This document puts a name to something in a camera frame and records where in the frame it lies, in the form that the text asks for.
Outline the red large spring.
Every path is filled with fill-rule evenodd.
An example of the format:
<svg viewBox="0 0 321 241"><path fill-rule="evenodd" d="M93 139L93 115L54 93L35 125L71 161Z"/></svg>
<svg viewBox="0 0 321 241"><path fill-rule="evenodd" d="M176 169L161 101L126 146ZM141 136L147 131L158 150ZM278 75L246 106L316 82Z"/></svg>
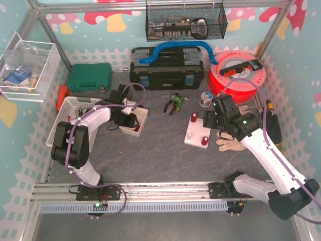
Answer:
<svg viewBox="0 0 321 241"><path fill-rule="evenodd" d="M197 118L198 118L197 113L193 113L192 116L191 116L191 122L192 122L192 123L195 123L196 120L197 120Z"/></svg>

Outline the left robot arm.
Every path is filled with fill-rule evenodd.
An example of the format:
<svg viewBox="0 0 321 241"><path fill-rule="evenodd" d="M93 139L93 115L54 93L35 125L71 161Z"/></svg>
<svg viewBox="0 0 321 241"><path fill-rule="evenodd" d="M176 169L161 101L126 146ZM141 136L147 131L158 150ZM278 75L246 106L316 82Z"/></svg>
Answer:
<svg viewBox="0 0 321 241"><path fill-rule="evenodd" d="M135 128L138 118L131 111L137 103L128 100L129 85L119 85L109 98L100 100L84 114L69 122L61 121L56 126L51 158L68 168L80 179L78 194L82 198L105 200L108 188L102 176L89 161L89 137L102 124L112 122L119 127Z"/></svg>

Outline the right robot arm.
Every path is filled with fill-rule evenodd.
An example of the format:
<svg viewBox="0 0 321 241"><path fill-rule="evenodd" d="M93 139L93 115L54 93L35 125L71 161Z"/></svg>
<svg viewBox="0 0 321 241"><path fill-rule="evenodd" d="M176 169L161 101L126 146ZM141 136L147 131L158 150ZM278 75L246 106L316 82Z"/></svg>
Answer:
<svg viewBox="0 0 321 241"><path fill-rule="evenodd" d="M209 184L210 197L219 194L231 198L248 195L269 205L282 220L288 220L315 199L319 184L306 179L286 159L264 130L261 120L248 112L241 114L232 96L222 94L213 99L214 111L204 113L203 126L226 132L241 142L259 161L272 183L253 179L236 171L215 188Z"/></svg>

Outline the white peg board fixture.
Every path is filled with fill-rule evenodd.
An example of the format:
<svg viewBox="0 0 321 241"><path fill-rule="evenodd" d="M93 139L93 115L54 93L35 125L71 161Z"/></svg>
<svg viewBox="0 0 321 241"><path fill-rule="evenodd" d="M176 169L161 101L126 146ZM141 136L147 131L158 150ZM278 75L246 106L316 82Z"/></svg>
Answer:
<svg viewBox="0 0 321 241"><path fill-rule="evenodd" d="M202 146L201 141L203 137L208 137L210 139L210 133L211 129L203 127L203 120L201 118L197 118L195 123L192 123L190 118L184 143L206 149L208 145Z"/></svg>

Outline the black circuit board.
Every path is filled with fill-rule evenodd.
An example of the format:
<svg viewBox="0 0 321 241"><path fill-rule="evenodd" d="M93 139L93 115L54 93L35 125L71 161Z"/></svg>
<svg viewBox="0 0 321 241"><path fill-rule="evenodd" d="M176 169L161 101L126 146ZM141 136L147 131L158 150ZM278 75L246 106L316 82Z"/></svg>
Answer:
<svg viewBox="0 0 321 241"><path fill-rule="evenodd" d="M90 110L91 109L87 108L87 107L78 107L74 111L75 117L79 118L79 117L83 116L84 114L86 114Z"/></svg>

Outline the red filament spool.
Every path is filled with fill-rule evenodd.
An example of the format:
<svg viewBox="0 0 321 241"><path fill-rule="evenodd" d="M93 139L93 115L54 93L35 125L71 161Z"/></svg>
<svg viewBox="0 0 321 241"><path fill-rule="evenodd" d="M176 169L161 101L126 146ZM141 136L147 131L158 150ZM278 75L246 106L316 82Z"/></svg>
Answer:
<svg viewBox="0 0 321 241"><path fill-rule="evenodd" d="M217 96L225 91L237 104L250 101L266 79L260 60L238 50L220 52L215 58L218 64L211 65L207 80L210 92Z"/></svg>

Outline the yellow black screwdriver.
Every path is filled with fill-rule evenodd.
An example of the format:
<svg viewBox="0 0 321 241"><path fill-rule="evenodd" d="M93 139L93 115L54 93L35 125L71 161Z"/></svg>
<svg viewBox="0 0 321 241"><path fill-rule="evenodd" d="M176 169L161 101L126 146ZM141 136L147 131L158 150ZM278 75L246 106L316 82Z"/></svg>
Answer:
<svg viewBox="0 0 321 241"><path fill-rule="evenodd" d="M269 112L269 111L271 111L271 112L274 112L274 105L273 105L273 103L271 102L271 100L267 100L266 101L266 109L267 109L267 112ZM257 110L259 111L259 112L263 112L264 111L264 107L262 107L262 106L258 106L257 107Z"/></svg>

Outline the white perforated basket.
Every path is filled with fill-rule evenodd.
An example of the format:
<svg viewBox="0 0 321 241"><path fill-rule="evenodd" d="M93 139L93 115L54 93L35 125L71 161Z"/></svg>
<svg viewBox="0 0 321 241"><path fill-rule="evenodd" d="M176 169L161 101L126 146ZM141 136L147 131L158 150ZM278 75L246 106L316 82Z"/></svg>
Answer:
<svg viewBox="0 0 321 241"><path fill-rule="evenodd" d="M98 102L99 98L88 98L88 97L74 97L68 96L64 99L62 106L58 112L58 115L54 121L53 127L50 131L50 134L46 141L47 147L52 147L55 131L57 124L61 121L76 121L78 117L79 111L85 113L85 111L91 109L96 102Z"/></svg>

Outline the green plastic case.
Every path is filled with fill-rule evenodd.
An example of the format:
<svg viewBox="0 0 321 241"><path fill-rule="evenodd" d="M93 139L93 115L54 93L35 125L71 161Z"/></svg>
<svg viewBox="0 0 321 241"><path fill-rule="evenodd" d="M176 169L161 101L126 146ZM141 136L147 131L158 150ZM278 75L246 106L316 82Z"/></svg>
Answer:
<svg viewBox="0 0 321 241"><path fill-rule="evenodd" d="M107 91L111 87L112 68L109 63L75 64L67 81L70 92Z"/></svg>

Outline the black rubber glove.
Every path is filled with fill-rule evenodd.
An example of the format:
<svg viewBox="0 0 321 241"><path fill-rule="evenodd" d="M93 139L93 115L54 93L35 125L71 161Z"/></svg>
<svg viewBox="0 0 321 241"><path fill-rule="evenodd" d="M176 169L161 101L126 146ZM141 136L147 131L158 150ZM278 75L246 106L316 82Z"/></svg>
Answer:
<svg viewBox="0 0 321 241"><path fill-rule="evenodd" d="M281 131L278 116L272 111L268 111L266 115L266 130L275 146L282 151L281 147Z"/></svg>

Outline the black toolbox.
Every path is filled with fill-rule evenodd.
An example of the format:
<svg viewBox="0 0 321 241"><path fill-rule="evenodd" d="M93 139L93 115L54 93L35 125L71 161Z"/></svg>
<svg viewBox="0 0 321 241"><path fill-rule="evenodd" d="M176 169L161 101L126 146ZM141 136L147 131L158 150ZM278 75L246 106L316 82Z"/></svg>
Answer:
<svg viewBox="0 0 321 241"><path fill-rule="evenodd" d="M131 52L130 76L146 90L198 89L204 79L204 64L198 47L166 48L149 64L139 60L148 58L153 47L137 47Z"/></svg>

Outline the clear acrylic box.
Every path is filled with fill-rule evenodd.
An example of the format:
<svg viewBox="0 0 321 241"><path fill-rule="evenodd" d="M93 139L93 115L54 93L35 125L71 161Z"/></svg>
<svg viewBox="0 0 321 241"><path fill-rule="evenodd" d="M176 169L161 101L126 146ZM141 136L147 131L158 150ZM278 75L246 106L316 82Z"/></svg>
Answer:
<svg viewBox="0 0 321 241"><path fill-rule="evenodd" d="M54 43L23 40L15 33L3 51L1 94L8 100L44 102L60 64Z"/></svg>

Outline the blue white glove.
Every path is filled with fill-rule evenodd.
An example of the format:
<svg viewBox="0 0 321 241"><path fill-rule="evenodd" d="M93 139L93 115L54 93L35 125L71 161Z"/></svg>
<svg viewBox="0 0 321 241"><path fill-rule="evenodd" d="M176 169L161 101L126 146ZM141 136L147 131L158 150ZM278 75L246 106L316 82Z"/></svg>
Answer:
<svg viewBox="0 0 321 241"><path fill-rule="evenodd" d="M31 69L26 65L20 65L12 70L5 78L6 85L21 85L29 86L30 77L32 76Z"/></svg>

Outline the orange handled tool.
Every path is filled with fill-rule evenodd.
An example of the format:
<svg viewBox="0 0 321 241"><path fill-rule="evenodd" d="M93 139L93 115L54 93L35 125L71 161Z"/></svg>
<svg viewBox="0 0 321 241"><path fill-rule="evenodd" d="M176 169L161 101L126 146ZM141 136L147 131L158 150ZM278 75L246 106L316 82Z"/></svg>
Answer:
<svg viewBox="0 0 321 241"><path fill-rule="evenodd" d="M68 86L61 85L60 88L59 88L58 99L57 99L57 104L56 104L57 111L60 110L64 99L69 95L70 95L70 91L68 89Z"/></svg>

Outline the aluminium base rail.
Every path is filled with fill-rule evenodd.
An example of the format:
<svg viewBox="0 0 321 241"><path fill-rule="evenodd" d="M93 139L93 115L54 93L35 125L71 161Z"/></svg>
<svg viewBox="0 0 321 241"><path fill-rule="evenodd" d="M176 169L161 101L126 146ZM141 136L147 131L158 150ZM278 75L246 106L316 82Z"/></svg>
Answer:
<svg viewBox="0 0 321 241"><path fill-rule="evenodd" d="M120 183L129 202L211 201L208 182ZM75 183L37 184L30 201L42 203L75 202Z"/></svg>

